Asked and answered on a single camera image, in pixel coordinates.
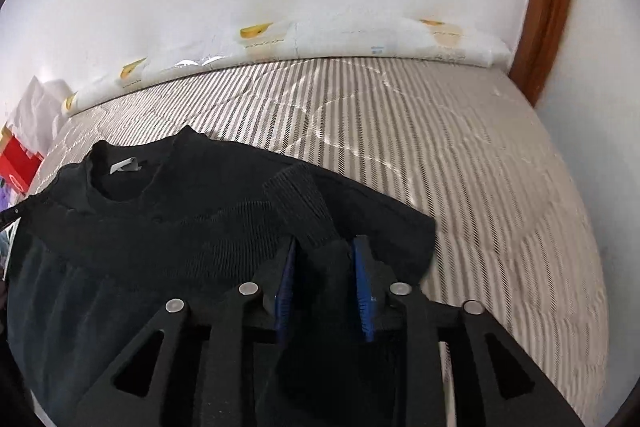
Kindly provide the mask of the black sweatshirt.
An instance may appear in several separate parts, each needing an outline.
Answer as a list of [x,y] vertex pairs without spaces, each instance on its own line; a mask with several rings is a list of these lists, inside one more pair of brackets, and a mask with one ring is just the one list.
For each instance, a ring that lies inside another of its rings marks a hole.
[[433,218],[340,174],[184,128],[100,141],[26,200],[8,270],[8,345],[52,421],[172,298],[198,311],[248,281],[288,235],[364,235],[407,283],[430,267]]

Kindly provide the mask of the red paper shopping bag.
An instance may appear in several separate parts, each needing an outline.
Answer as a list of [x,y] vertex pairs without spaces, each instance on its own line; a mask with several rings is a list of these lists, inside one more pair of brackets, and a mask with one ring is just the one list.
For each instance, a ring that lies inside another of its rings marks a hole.
[[43,157],[32,153],[14,138],[4,136],[1,140],[0,174],[13,190],[26,194],[34,181]]

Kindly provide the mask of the white paper shopping bag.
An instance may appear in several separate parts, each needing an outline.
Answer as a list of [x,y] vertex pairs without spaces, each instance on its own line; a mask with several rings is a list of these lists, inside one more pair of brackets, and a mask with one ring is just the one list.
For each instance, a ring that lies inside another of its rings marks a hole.
[[6,127],[26,150],[44,157],[66,123],[63,103],[71,95],[72,90],[62,79],[42,83],[32,77]]

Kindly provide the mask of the striped quilted mattress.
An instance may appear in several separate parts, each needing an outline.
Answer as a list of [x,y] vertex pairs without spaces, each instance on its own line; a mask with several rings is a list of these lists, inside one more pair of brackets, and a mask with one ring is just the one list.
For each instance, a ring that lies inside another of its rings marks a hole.
[[484,303],[596,423],[608,361],[598,247],[564,161],[503,72],[326,58],[171,81],[74,116],[32,189],[93,143],[139,145],[184,127],[312,162],[433,217],[424,293]]

